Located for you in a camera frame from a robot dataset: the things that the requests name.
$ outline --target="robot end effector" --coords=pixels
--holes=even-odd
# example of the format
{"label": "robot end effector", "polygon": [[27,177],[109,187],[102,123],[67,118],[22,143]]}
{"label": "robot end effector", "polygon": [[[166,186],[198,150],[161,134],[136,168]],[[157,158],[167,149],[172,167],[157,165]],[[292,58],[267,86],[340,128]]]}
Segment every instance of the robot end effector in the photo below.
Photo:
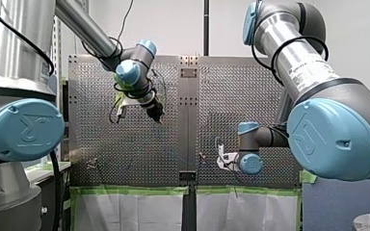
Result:
{"label": "robot end effector", "polygon": [[156,50],[151,41],[141,40],[136,47],[122,51],[122,62],[116,68],[115,84],[115,89],[125,95],[119,103],[119,119],[125,117],[127,107],[140,105],[154,121],[162,122],[164,107],[157,100],[156,90],[146,77]]}

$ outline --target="metal stand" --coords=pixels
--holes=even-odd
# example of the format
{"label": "metal stand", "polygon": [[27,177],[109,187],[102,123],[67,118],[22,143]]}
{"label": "metal stand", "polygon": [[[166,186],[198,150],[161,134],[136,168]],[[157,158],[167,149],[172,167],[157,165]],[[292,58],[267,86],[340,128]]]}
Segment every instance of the metal stand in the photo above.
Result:
{"label": "metal stand", "polygon": [[21,163],[0,165],[0,231],[39,231],[40,188],[31,187]]}

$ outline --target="cable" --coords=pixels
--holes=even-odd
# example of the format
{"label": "cable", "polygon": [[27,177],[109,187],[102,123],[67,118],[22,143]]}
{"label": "cable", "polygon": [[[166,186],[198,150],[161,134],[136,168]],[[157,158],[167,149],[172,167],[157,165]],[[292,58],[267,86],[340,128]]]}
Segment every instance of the cable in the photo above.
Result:
{"label": "cable", "polygon": [[97,59],[98,59],[98,61],[99,61],[99,62],[101,62],[101,64],[102,64],[102,65],[107,66],[107,68],[109,68],[110,70],[112,70],[112,68],[111,68],[111,67],[109,67],[108,65],[106,65],[106,64],[104,63],[104,61],[107,61],[107,60],[111,60],[111,59],[114,59],[114,58],[118,58],[118,57],[120,57],[120,56],[121,56],[121,54],[122,54],[123,47],[122,47],[121,42],[120,42],[118,39],[113,38],[113,37],[109,37],[109,39],[110,39],[110,40],[113,40],[113,41],[115,41],[115,42],[117,43],[117,44],[116,44],[116,49],[114,50],[113,54],[111,54],[109,57],[101,57],[101,56],[97,56],[97,55],[95,55],[95,54],[94,54],[94,52],[93,52],[93,51],[90,51],[90,49],[86,46],[86,43],[85,43],[84,41],[82,41],[82,46],[83,46],[83,48],[86,50],[86,52],[87,52],[89,55],[91,55],[91,56],[93,56],[93,57],[97,58]]}
{"label": "cable", "polygon": [[[221,158],[221,161],[224,163],[224,166],[231,172],[233,173],[233,176],[234,176],[234,179],[236,181],[236,183],[239,183],[239,184],[242,184],[241,180],[239,179],[238,175],[237,175],[237,171],[235,170],[235,166],[236,166],[236,163],[233,162],[233,169],[230,169],[230,167],[228,165],[225,165],[225,160],[224,158],[222,158],[222,156],[219,154],[219,148],[218,148],[218,140],[220,138],[219,137],[216,137],[215,138],[215,150],[216,150],[216,153],[218,154],[219,158]],[[233,186],[233,190],[235,191],[235,194],[236,194],[236,197],[238,197],[238,194],[237,194],[237,191],[236,191],[236,185]]]}
{"label": "cable", "polygon": [[[260,3],[262,3],[263,2],[263,0],[256,0],[256,9],[255,9],[255,11],[256,11],[256,15],[259,15],[259,6],[260,6]],[[278,55],[281,53],[281,51],[282,51],[282,49],[283,48],[285,48],[286,46],[288,46],[288,45],[290,45],[291,43],[293,43],[293,42],[295,42],[295,41],[298,41],[298,40],[300,40],[300,39],[310,39],[310,40],[315,40],[315,41],[317,41],[318,43],[320,43],[320,45],[322,45],[323,46],[323,48],[324,48],[324,51],[325,51],[325,55],[326,55],[326,57],[325,57],[325,60],[327,61],[328,59],[329,59],[329,54],[330,54],[330,52],[329,52],[329,49],[328,49],[328,47],[326,46],[326,44],[322,41],[322,40],[320,40],[319,38],[316,38],[316,37],[310,37],[310,36],[301,36],[301,37],[298,37],[298,38],[292,38],[292,39],[289,39],[288,41],[286,41],[285,43],[283,43],[277,50],[276,50],[276,52],[275,52],[275,54],[273,55],[273,57],[272,57],[272,61],[271,61],[271,66],[268,66],[268,65],[266,65],[266,64],[264,64],[264,63],[262,63],[259,59],[258,59],[258,57],[257,57],[257,55],[256,55],[256,52],[255,52],[255,49],[254,49],[254,37],[255,37],[255,34],[256,34],[256,29],[257,29],[257,25],[258,25],[258,20],[255,20],[255,22],[254,22],[254,26],[253,26],[253,35],[252,35],[252,37],[251,37],[251,53],[253,54],[253,57],[254,57],[254,59],[257,61],[257,63],[258,64],[260,64],[261,66],[263,66],[264,68],[266,68],[266,69],[268,69],[268,70],[270,70],[270,71],[272,71],[272,74],[273,74],[273,76],[275,77],[275,80],[280,84],[280,85],[282,85],[282,86],[284,86],[283,85],[283,83],[282,83],[282,81],[281,81],[281,79],[278,77],[278,73],[277,73],[277,71],[276,71],[276,65],[277,65],[277,60],[278,60]]]}
{"label": "cable", "polygon": [[128,7],[128,11],[127,11],[127,13],[125,13],[124,19],[122,21],[121,31],[119,32],[119,38],[118,38],[118,40],[121,38],[122,33],[124,32],[125,20],[127,20],[127,17],[130,14],[130,12],[131,12],[131,8],[133,7],[133,4],[134,4],[134,0],[131,0],[130,6]]}
{"label": "cable", "polygon": [[165,77],[157,69],[152,68],[151,71],[155,77],[161,77],[162,79],[163,88],[164,88],[164,99],[165,99],[164,108],[166,109],[168,100],[167,100],[167,84],[165,83]]}
{"label": "cable", "polygon": [[[259,6],[260,6],[260,3],[263,2],[263,0],[256,0],[256,9],[255,9],[255,12],[256,12],[256,15],[259,15]],[[261,66],[263,66],[264,68],[268,69],[268,70],[272,70],[269,66],[267,66],[266,64],[263,64],[259,58],[257,57],[256,55],[256,50],[254,49],[254,37],[256,35],[256,29],[257,29],[257,25],[258,25],[258,20],[255,20],[254,22],[254,27],[253,27],[253,36],[251,37],[251,53],[253,54],[253,57],[254,59],[257,61],[258,64],[260,64]]]}
{"label": "cable", "polygon": [[280,134],[282,137],[286,138],[288,140],[288,134],[286,135],[285,134],[285,131],[282,131],[281,129],[277,128],[277,127],[268,127],[270,130]]}
{"label": "cable", "polygon": [[53,173],[55,176],[55,214],[52,230],[58,231],[62,209],[62,173],[59,169],[55,151],[50,152],[50,159],[52,160]]}
{"label": "cable", "polygon": [[286,42],[284,42],[275,52],[275,54],[273,55],[272,57],[272,62],[271,62],[271,70],[272,70],[272,73],[273,73],[273,76],[275,77],[276,81],[281,84],[282,86],[283,83],[281,81],[281,79],[278,77],[278,73],[276,71],[276,62],[278,60],[278,55],[281,53],[281,51],[288,45],[290,45],[291,43],[295,42],[295,41],[298,41],[298,40],[301,40],[301,39],[307,39],[307,40],[315,40],[317,41],[318,43],[320,43],[321,46],[323,46],[324,48],[324,52],[325,52],[325,60],[327,61],[329,59],[329,55],[330,55],[330,52],[329,52],[329,48],[326,46],[326,44],[319,38],[316,38],[316,37],[310,37],[310,36],[301,36],[301,37],[297,37],[297,38],[291,38],[289,40],[287,40]]}
{"label": "cable", "polygon": [[12,33],[17,35],[19,38],[21,38],[24,42],[26,42],[28,45],[30,45],[37,53],[40,55],[49,65],[50,65],[50,71],[49,76],[51,76],[55,72],[55,66],[53,65],[50,58],[38,47],[36,46],[32,41],[30,41],[28,38],[23,36],[20,32],[18,32],[14,27],[9,25],[1,16],[0,16],[0,23],[2,23],[6,28],[8,28]]}
{"label": "cable", "polygon": [[116,102],[114,103],[114,105],[113,105],[113,107],[111,108],[111,110],[110,110],[110,113],[109,113],[109,120],[110,120],[110,122],[112,123],[112,124],[116,124],[116,123],[119,123],[119,120],[117,119],[117,120],[113,120],[113,112],[114,112],[114,110],[116,109],[116,107],[117,107],[117,105],[118,105],[118,103],[121,101],[121,97],[118,99],[118,100],[116,100]]}
{"label": "cable", "polygon": [[[130,99],[139,99],[139,98],[143,98],[144,96],[148,95],[152,90],[152,86],[153,86],[153,83],[150,79],[146,78],[148,80],[148,84],[147,85],[144,85],[142,88],[138,89],[138,90],[122,90],[118,87],[118,83],[114,83],[114,89],[116,91],[119,91],[119,92],[123,92],[125,94],[125,96],[127,96],[128,98]],[[138,96],[131,96],[130,94],[132,93],[138,93],[138,92],[141,92],[143,90],[146,90],[148,89],[146,92],[142,93],[141,95],[138,95]]]}

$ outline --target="metal frame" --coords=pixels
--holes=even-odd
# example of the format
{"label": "metal frame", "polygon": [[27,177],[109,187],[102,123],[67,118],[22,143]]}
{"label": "metal frame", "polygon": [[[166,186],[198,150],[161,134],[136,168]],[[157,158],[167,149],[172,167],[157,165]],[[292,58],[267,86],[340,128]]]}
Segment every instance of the metal frame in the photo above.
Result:
{"label": "metal frame", "polygon": [[[52,61],[55,65],[54,75],[58,78],[56,105],[63,112],[63,79],[62,79],[62,22],[55,16],[52,35]],[[56,157],[62,160],[62,145],[56,148]]]}
{"label": "metal frame", "polygon": [[[98,68],[92,69],[89,66],[93,64],[97,64]],[[78,119],[79,115],[84,113],[78,111],[78,104],[79,104],[79,91],[77,87],[81,85],[79,83],[79,75],[83,75],[86,78],[95,78],[104,77],[108,78],[112,74],[105,72],[102,70],[101,65],[98,61],[89,56],[70,56],[69,57],[69,111],[70,111],[70,123],[69,123],[69,136],[70,136],[70,160],[76,164],[74,168],[74,174],[72,174],[72,184],[75,186],[83,186],[83,185],[91,185],[91,184],[122,184],[122,185],[134,185],[134,186],[190,186],[192,189],[195,188],[195,185],[233,185],[236,184],[234,180],[234,174],[228,171],[224,171],[218,169],[216,166],[213,166],[213,163],[216,163],[217,154],[214,150],[214,144],[209,137],[206,136],[220,136],[221,133],[225,132],[228,136],[227,141],[230,143],[226,143],[226,147],[234,148],[237,141],[236,133],[233,134],[233,130],[237,130],[237,123],[246,120],[257,120],[261,122],[263,125],[270,125],[274,122],[274,118],[276,116],[277,107],[279,96],[281,93],[281,88],[278,86],[276,82],[274,82],[271,74],[264,70],[259,65],[255,64],[252,59],[247,58],[205,58],[205,57],[191,57],[191,56],[183,56],[183,57],[174,57],[174,56],[162,56],[157,57],[154,62],[153,68],[164,68],[164,65],[171,66],[170,72],[170,80],[175,81],[174,85],[168,85],[168,95],[171,97],[169,99],[169,107],[167,111],[167,116],[174,116],[176,117],[176,124],[172,124],[173,120],[169,120],[168,123],[171,123],[170,126],[173,126],[172,134],[175,138],[176,144],[172,143],[172,147],[168,147],[168,149],[174,149],[173,152],[177,155],[177,160],[174,156],[170,159],[167,159],[170,164],[162,164],[159,166],[159,163],[150,162],[149,155],[152,156],[152,153],[148,153],[149,155],[143,155],[140,159],[135,161],[136,164],[140,167],[145,167],[146,169],[136,168],[137,175],[144,175],[146,171],[150,171],[153,167],[158,168],[159,171],[164,172],[164,167],[173,167],[175,166],[174,170],[167,171],[172,174],[172,178],[170,182],[165,182],[162,178],[157,179],[156,181],[153,180],[152,182],[136,182],[135,180],[131,179],[128,181],[118,181],[116,180],[116,176],[113,174],[110,175],[112,179],[108,179],[107,182],[100,182],[97,173],[92,172],[95,168],[98,167],[99,163],[101,162],[100,153],[98,157],[92,158],[92,160],[85,160],[84,158],[79,156],[79,148],[78,143],[76,141],[76,137],[80,132],[78,127]],[[226,70],[225,74],[221,74],[218,72],[218,76],[210,76],[209,78],[215,77],[216,81],[219,81],[216,84],[220,84],[220,88],[223,89],[209,89],[210,84],[213,80],[207,78],[207,72],[215,71],[215,68],[229,68]],[[227,79],[229,76],[235,76],[235,78],[231,78],[234,82],[228,82]],[[98,81],[94,79],[91,80],[91,83],[94,85],[93,90],[98,93],[103,93],[99,91],[103,91],[99,89],[97,85]],[[254,89],[254,90],[247,90],[246,86],[248,85],[255,88],[261,87],[261,89]],[[241,88],[241,90],[246,90],[247,92],[232,92],[237,88]],[[266,93],[265,96],[257,95],[256,92],[259,91]],[[229,94],[234,95],[232,97],[236,97],[238,102],[235,102],[235,105],[231,105],[231,100],[228,101],[223,98],[222,94]],[[240,102],[239,94],[241,97],[246,97],[245,103]],[[224,121],[219,121],[218,124],[215,124],[213,130],[209,130],[206,132],[206,126],[209,126],[207,116],[206,116],[206,104],[211,103],[215,107],[212,106],[212,112],[225,112],[224,115],[227,117],[222,117],[221,119]],[[99,114],[105,115],[105,112],[101,111],[98,112]],[[142,109],[138,109],[138,111],[134,111],[131,114],[127,115],[129,119],[132,117],[132,124],[127,126],[127,124],[117,125],[115,129],[133,129],[133,127],[138,127],[138,129],[145,129],[152,121],[147,120],[146,115],[143,115],[144,111]],[[225,120],[229,120],[231,124],[226,124]],[[99,126],[111,126],[108,124],[108,121],[101,120],[101,124]],[[299,179],[299,172],[301,167],[298,163],[294,160],[294,157],[288,152],[286,149],[274,149],[274,148],[266,148],[261,150],[263,151],[262,157],[266,160],[270,161],[270,165],[274,170],[286,168],[287,171],[285,172],[277,172],[272,173],[273,175],[262,175],[256,177],[249,177],[241,175],[240,178],[245,182],[247,182],[249,186],[256,186],[256,187],[268,187],[268,188],[278,188],[278,189],[295,189],[300,187],[300,179]],[[200,165],[199,160],[203,159],[203,162],[208,162],[210,165]],[[84,168],[82,168],[81,163],[86,162]],[[133,177],[134,172],[132,174],[125,174],[126,177]],[[85,181],[80,181],[74,177],[80,177],[81,179],[87,179]]]}

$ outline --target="pegboard panel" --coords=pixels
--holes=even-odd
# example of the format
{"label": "pegboard panel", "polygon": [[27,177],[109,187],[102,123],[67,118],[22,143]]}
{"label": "pegboard panel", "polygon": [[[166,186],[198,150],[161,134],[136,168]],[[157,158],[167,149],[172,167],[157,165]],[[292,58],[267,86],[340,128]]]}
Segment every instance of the pegboard panel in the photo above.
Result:
{"label": "pegboard panel", "polygon": [[[186,68],[195,69],[198,75],[188,80],[181,77],[181,71],[186,70],[180,57],[156,59],[153,68],[164,76],[167,93],[162,79],[149,71],[159,97],[167,103],[160,125],[141,108],[130,108],[126,119],[111,124],[108,114],[116,96],[113,75],[94,58],[70,57],[69,133],[74,186],[177,186],[178,163],[182,169],[183,160],[198,172],[199,185],[240,184],[232,172],[217,167],[215,138],[225,143],[226,152],[234,152],[240,122],[271,125],[281,87],[253,59],[194,58],[198,62]],[[184,132],[188,134],[186,141],[179,136]],[[205,157],[205,164],[195,165],[193,160],[200,156]],[[260,175],[238,175],[245,185],[298,187],[301,168],[288,149],[262,148],[261,156],[264,170]]]}
{"label": "pegboard panel", "polygon": [[215,138],[225,152],[238,151],[237,128],[243,121],[262,126],[275,121],[281,87],[271,73],[253,59],[199,58],[199,140],[196,154],[205,157],[198,166],[200,185],[234,185],[296,188],[300,166],[287,148],[262,148],[263,172],[256,176],[218,169]]}
{"label": "pegboard panel", "polygon": [[88,56],[70,56],[69,65],[72,185],[177,186],[179,59],[154,61],[152,68],[164,79],[148,73],[166,104],[163,124],[155,123],[140,107],[130,107],[125,119],[112,124],[109,114],[117,93],[113,74]]}

